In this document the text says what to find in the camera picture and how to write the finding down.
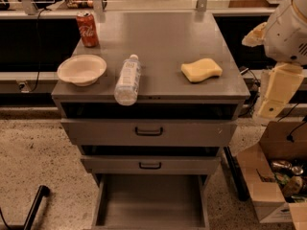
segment white bowl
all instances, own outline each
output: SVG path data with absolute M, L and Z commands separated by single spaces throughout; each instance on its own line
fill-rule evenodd
M 79 55 L 64 61 L 58 68 L 58 77 L 78 86 L 94 83 L 106 70 L 106 62 L 93 55 Z

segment speckled floor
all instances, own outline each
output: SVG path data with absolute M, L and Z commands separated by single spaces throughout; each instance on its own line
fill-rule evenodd
M 233 154 L 256 143 L 264 129 L 239 119 L 230 144 Z M 56 109 L 0 108 L 0 166 L 0 207 L 8 224 L 24 222 L 38 186 L 46 185 L 51 194 L 42 200 L 33 229 L 90 228 L 98 187 Z M 250 200 L 238 199 L 224 160 L 211 176 L 207 202 L 212 230 L 294 229 L 291 223 L 258 223 Z

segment white bottle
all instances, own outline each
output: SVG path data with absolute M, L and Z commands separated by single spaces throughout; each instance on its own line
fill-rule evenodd
M 141 64 L 137 55 L 131 55 L 124 61 L 119 80 L 116 83 L 114 97 L 121 105 L 132 105 L 137 100 L 138 85 L 141 77 Z

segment yellow sponge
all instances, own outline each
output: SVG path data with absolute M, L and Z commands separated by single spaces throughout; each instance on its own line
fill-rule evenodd
M 204 81 L 213 76 L 220 76 L 222 68 L 212 58 L 202 58 L 194 63 L 182 64 L 181 71 L 190 82 Z

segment gray cabinet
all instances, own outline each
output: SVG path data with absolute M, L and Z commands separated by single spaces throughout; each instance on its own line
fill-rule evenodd
M 208 229 L 206 184 L 249 96 L 214 18 L 190 11 L 104 17 L 100 46 L 80 43 L 75 53 L 101 56 L 106 72 L 87 87 L 59 81 L 52 93 L 100 188 L 91 229 Z M 130 54 L 142 62 L 140 90 L 137 103 L 121 106 L 113 91 Z M 223 74 L 190 83 L 180 63 L 200 57 L 213 58 Z

